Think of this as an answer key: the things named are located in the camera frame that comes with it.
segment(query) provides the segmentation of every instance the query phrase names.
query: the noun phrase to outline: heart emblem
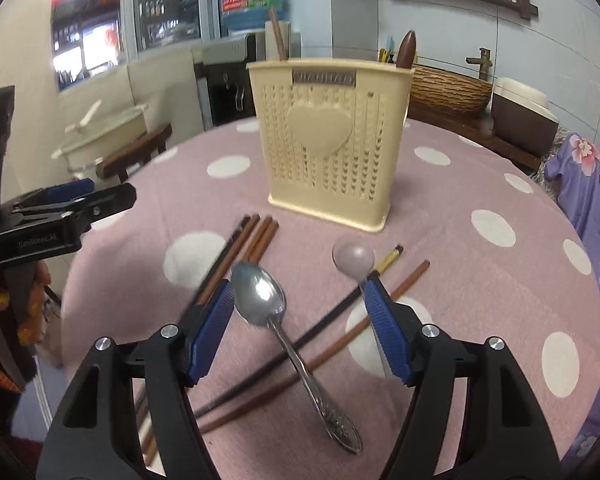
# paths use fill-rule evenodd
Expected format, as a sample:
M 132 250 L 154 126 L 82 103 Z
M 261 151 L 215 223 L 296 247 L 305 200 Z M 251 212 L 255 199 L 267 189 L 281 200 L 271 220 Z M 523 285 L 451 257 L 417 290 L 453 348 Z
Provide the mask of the heart emblem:
M 286 115 L 291 134 L 313 156 L 325 158 L 337 152 L 353 130 L 353 120 L 333 105 L 293 105 Z

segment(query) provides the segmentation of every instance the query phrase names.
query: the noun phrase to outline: faucet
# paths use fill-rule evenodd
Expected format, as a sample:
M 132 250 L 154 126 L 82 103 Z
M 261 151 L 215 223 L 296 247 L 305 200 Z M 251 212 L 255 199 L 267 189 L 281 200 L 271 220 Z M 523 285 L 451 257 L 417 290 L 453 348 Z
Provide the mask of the faucet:
M 489 80 L 489 69 L 493 66 L 493 63 L 491 62 L 491 50 L 488 48 L 481 48 L 479 58 L 468 57 L 466 62 L 470 65 L 480 65 L 480 80 Z

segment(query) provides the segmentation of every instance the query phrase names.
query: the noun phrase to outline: perforated basket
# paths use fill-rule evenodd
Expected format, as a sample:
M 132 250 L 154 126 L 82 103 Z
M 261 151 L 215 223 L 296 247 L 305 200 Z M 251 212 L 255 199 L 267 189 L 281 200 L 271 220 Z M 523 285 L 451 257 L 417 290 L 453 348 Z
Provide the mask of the perforated basket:
M 266 61 L 248 69 L 269 202 L 381 230 L 413 70 L 336 59 Z

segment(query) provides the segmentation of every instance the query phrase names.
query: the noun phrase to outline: round table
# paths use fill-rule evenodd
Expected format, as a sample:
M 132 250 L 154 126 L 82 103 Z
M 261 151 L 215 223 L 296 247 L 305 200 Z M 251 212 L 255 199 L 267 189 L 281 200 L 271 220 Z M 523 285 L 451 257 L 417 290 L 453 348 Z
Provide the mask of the round table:
M 501 336 L 520 363 L 563 455 L 600 386 L 600 295 L 590 261 L 558 207 L 508 160 L 435 126 L 405 125 L 385 229 L 366 234 L 267 202 L 256 120 L 228 124 L 158 156 L 130 180 L 134 207 L 93 225 L 63 298 L 63 357 L 70 376 L 102 335 L 117 343 L 175 322 L 245 214 L 280 228 L 261 265 L 288 299 L 295 339 L 354 285 L 331 261 L 333 243 L 359 235 L 382 258 L 403 256 L 382 278 L 393 290 L 419 263 L 430 269 L 400 302 L 450 336 Z M 302 351 L 310 360 L 364 316 L 359 302 Z M 190 393 L 199 407 L 280 351 L 267 330 L 234 312 L 209 375 Z M 281 367 L 248 396 L 290 373 Z M 331 442 L 300 384 L 205 436 L 224 480 L 374 479 L 394 446 L 410 389 L 385 378 L 370 329 L 315 374 L 352 418 L 365 449 Z M 464 406 L 456 381 L 438 470 L 452 466 Z M 245 397 L 236 402 L 244 402 Z M 205 421 L 237 406 L 210 414 Z

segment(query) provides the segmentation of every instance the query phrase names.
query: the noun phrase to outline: yellow nail polish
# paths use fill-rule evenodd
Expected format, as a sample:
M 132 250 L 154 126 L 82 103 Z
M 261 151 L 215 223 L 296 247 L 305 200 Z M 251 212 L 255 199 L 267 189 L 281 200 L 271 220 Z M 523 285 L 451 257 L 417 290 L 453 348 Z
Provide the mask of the yellow nail polish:
M 18 330 L 18 340 L 22 346 L 29 345 L 29 339 L 31 337 L 31 330 L 28 328 L 21 328 Z
M 29 315 L 31 317 L 36 317 L 40 313 L 40 304 L 32 303 L 29 305 Z
M 0 305 L 7 306 L 9 304 L 9 293 L 8 292 L 0 292 Z

